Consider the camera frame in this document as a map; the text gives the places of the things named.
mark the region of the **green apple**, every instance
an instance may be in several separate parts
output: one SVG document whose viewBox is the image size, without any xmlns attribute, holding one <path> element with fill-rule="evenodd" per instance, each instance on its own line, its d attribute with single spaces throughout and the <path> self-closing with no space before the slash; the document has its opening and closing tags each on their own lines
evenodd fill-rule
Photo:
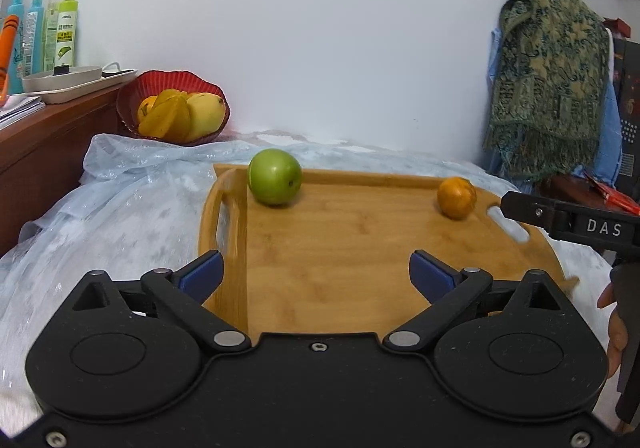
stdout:
<svg viewBox="0 0 640 448">
<path fill-rule="evenodd" d="M 302 168 L 293 155 L 268 148 L 251 159 L 246 177 L 258 202 L 281 206 L 290 203 L 300 190 Z"/>
</svg>

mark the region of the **mango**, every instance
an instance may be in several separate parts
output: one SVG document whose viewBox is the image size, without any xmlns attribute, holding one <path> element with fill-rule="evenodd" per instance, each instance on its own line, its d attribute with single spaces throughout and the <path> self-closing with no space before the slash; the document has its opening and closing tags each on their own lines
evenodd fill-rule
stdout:
<svg viewBox="0 0 640 448">
<path fill-rule="evenodd" d="M 225 101 L 216 94 L 202 92 L 187 99 L 191 129 L 184 142 L 196 141 L 220 129 L 226 114 Z"/>
</svg>

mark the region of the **white tray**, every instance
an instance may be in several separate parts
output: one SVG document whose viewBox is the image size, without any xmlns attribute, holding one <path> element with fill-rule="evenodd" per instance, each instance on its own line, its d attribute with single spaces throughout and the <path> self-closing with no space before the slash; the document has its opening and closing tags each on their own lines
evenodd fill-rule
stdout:
<svg viewBox="0 0 640 448">
<path fill-rule="evenodd" d="M 71 101 L 83 95 L 92 94 L 103 88 L 109 86 L 115 86 L 124 82 L 129 82 L 136 77 L 137 70 L 132 70 L 124 74 L 118 74 L 117 76 L 110 76 L 109 78 L 100 78 L 95 81 L 79 84 L 78 86 L 72 86 L 71 88 L 64 88 L 62 90 L 49 90 L 47 92 L 29 92 L 29 95 L 38 95 L 47 104 L 60 104 L 62 102 Z"/>
</svg>

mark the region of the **human hand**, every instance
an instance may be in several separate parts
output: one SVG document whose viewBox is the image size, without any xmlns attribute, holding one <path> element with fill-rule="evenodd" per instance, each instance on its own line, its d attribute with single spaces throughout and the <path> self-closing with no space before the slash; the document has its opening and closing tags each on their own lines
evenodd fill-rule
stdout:
<svg viewBox="0 0 640 448">
<path fill-rule="evenodd" d="M 598 298 L 598 309 L 604 309 L 609 305 L 616 302 L 616 297 L 613 295 L 613 284 L 607 285 L 605 290 Z M 607 358 L 609 358 L 609 374 L 608 378 L 611 378 L 620 363 L 622 362 L 622 351 L 625 350 L 628 342 L 628 334 L 626 332 L 625 323 L 618 314 L 618 309 L 614 309 L 609 318 L 609 345 L 607 346 Z"/>
</svg>

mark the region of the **paper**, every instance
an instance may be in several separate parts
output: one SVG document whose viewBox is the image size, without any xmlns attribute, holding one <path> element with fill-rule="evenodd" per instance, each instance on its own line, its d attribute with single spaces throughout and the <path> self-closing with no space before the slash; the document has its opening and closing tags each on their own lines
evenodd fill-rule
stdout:
<svg viewBox="0 0 640 448">
<path fill-rule="evenodd" d="M 42 110 L 45 104 L 37 96 L 11 95 L 0 109 L 0 130 L 24 117 Z"/>
</svg>

